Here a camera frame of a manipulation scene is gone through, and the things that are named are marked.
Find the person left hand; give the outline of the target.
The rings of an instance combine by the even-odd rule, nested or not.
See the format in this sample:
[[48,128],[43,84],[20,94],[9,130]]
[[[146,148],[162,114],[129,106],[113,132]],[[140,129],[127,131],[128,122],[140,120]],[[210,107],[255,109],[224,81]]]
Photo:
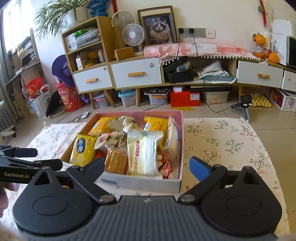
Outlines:
[[6,194],[6,190],[18,191],[20,187],[19,183],[5,183],[1,182],[1,196],[0,196],[0,216],[3,216],[4,211],[9,205],[9,200]]

